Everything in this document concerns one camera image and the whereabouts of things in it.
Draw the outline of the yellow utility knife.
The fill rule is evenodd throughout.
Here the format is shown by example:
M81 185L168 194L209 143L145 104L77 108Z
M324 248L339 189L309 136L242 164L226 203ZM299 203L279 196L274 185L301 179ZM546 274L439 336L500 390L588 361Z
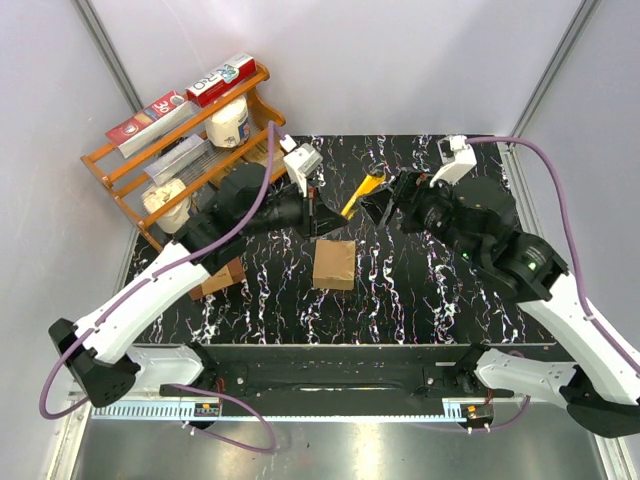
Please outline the yellow utility knife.
M351 220L358 209L359 200L362 197L372 193L385 181L385 179L386 174L383 171L374 171L368 173L345 204L344 208L341 211L341 215L345 219Z

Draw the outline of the brown cardboard express box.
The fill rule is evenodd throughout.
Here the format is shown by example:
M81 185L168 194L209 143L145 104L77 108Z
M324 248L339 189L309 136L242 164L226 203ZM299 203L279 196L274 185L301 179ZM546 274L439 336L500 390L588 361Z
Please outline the brown cardboard express box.
M316 241L313 287L349 291L355 285L356 244L354 241Z

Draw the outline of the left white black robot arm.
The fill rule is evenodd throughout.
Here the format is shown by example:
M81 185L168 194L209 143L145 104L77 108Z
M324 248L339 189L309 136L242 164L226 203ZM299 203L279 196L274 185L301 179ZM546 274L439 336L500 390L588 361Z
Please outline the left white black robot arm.
M267 170L244 163L226 175L200 212L175 233L156 260L114 298L49 329L60 359L88 401L105 407L130 391L183 384L195 395L213 390L216 363L197 343L137 347L137 337L177 300L245 251L251 236L294 229L315 239L347 225L314 185L267 185Z

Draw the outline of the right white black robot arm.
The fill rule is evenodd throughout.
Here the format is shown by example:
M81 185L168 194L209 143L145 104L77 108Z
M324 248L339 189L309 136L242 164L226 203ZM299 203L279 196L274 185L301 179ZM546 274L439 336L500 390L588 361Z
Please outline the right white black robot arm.
M359 205L379 228L399 213L401 232L429 233L534 317L571 357L545 362L473 344L453 365L425 371L427 395L521 393L564 409L601 437L638 433L638 355L605 322L582 311L566 261L543 238L518 227L515 200L498 183L472 177L450 185L404 170Z

